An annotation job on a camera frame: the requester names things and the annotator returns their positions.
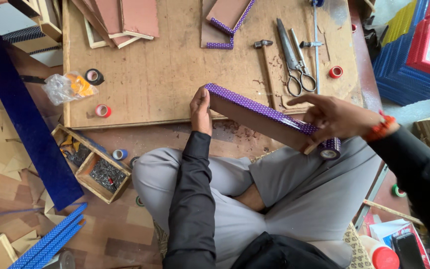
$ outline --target black tape roll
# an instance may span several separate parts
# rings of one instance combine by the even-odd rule
[[[91,68],[87,70],[84,78],[87,80],[89,84],[95,85],[95,86],[100,85],[104,82],[104,76],[102,75],[101,72],[99,72],[99,70],[95,68]]]

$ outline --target scissors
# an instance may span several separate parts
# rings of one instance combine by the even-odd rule
[[[285,27],[283,26],[283,22],[281,22],[281,19],[276,19],[276,20],[278,24],[279,37],[283,45],[283,52],[285,53],[286,65],[288,67],[288,76],[289,76],[288,83],[287,83],[288,92],[290,93],[290,95],[295,97],[300,96],[303,90],[314,92],[318,86],[318,83],[316,82],[316,79],[310,75],[310,72],[306,67],[302,50],[300,49],[300,46],[298,45],[299,44],[298,40],[296,39],[295,31],[291,29],[291,34],[293,35],[293,39],[295,41],[295,48],[296,48],[296,51],[298,52],[298,55],[300,56],[300,60],[296,58],[293,48],[291,47],[288,34],[286,33]],[[300,73],[300,77],[293,76],[291,74],[292,71],[298,71]],[[313,81],[314,89],[307,89],[303,85],[303,80],[302,80],[303,76],[306,76],[307,78]],[[295,80],[298,83],[298,86],[300,87],[300,93],[298,94],[294,94],[290,90],[290,82],[292,79]]]

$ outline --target hammer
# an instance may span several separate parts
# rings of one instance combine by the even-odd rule
[[[273,45],[273,41],[265,40],[265,39],[257,41],[253,44],[254,48],[263,48],[263,56],[265,57],[265,64],[267,66],[267,71],[268,71],[268,87],[271,92],[271,95],[270,95],[271,103],[273,105],[273,109],[276,109],[275,92],[274,92],[275,87],[273,86],[273,80],[271,79],[271,71],[270,71],[270,65],[268,63],[268,55],[267,55],[267,46],[271,46],[271,45]]]

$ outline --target workbench surface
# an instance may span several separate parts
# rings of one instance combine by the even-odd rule
[[[64,125],[75,129],[153,125],[189,121],[189,103],[197,89],[213,82],[269,105],[263,51],[253,48],[261,39],[275,43],[267,48],[277,96],[275,109],[303,113],[307,105],[284,107],[292,97],[286,90],[286,64],[276,29],[276,18],[298,40],[312,41],[313,8],[307,0],[258,0],[235,34],[233,50],[200,48],[201,0],[158,0],[160,38],[137,40],[122,49],[91,49],[84,17],[70,0],[63,1],[64,71],[84,74],[96,68],[105,82],[99,94],[64,104]],[[353,50],[351,20],[346,0],[327,1],[317,10],[321,94],[362,106]],[[314,48],[302,50],[314,76]],[[339,79],[328,71],[344,70]],[[109,118],[95,116],[98,104],[112,109]]]

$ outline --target hammer head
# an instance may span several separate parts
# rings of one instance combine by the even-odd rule
[[[261,41],[256,41],[253,44],[253,46],[255,48],[261,48],[262,46],[271,46],[271,45],[273,45],[273,41],[271,41],[271,40],[265,40],[265,39],[263,39]]]

